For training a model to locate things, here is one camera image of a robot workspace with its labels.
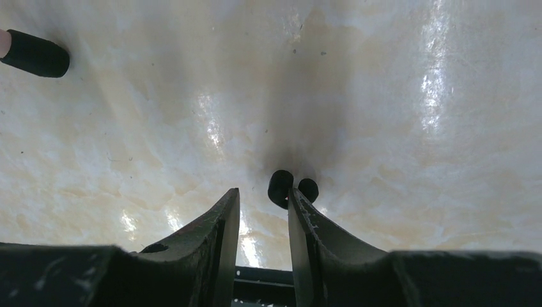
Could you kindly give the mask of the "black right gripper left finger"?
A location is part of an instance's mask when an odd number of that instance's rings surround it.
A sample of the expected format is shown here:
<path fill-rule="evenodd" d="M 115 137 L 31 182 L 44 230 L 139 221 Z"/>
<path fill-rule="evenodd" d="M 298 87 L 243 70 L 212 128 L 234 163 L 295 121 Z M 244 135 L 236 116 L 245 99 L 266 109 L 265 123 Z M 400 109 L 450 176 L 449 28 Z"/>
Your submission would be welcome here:
<path fill-rule="evenodd" d="M 1 244 L 2 306 L 230 306 L 240 192 L 171 235 L 110 246 Z"/>

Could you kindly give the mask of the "pink music stand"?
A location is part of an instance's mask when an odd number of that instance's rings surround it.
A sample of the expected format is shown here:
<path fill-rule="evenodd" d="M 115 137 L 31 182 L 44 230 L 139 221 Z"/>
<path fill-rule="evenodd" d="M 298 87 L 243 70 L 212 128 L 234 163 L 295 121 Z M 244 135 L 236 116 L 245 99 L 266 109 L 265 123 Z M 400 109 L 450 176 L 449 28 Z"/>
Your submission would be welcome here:
<path fill-rule="evenodd" d="M 2 29 L 1 63 L 40 77 L 60 78 L 70 67 L 70 55 L 49 40 Z"/>

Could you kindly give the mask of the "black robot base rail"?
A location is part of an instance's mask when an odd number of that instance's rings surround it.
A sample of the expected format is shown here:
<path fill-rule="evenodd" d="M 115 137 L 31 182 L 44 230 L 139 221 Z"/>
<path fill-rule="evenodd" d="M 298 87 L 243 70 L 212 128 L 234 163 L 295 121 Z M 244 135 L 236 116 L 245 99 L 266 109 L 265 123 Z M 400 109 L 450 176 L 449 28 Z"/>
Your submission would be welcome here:
<path fill-rule="evenodd" d="M 231 306 L 296 306 L 292 272 L 236 266 Z"/>

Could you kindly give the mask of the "black earbud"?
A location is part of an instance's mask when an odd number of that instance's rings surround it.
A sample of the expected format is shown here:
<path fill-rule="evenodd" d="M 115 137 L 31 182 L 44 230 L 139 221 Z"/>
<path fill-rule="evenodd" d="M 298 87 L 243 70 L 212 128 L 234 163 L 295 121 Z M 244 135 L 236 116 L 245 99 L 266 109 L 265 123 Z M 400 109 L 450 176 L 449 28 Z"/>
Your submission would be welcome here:
<path fill-rule="evenodd" d="M 268 198 L 278 207 L 288 209 L 288 191 L 293 187 L 294 177 L 286 170 L 273 173 L 268 184 Z M 298 190 L 313 203 L 319 196 L 318 184 L 311 178 L 304 178 L 298 183 Z"/>

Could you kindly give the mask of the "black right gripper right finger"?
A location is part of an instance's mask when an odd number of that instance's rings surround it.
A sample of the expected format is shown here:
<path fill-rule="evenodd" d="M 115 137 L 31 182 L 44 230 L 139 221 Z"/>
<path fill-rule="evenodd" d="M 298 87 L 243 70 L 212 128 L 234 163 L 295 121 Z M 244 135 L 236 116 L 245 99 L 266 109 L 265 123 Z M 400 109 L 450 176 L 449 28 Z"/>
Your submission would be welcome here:
<path fill-rule="evenodd" d="M 288 196 L 298 306 L 540 306 L 541 255 L 390 251 L 348 233 L 298 190 Z"/>

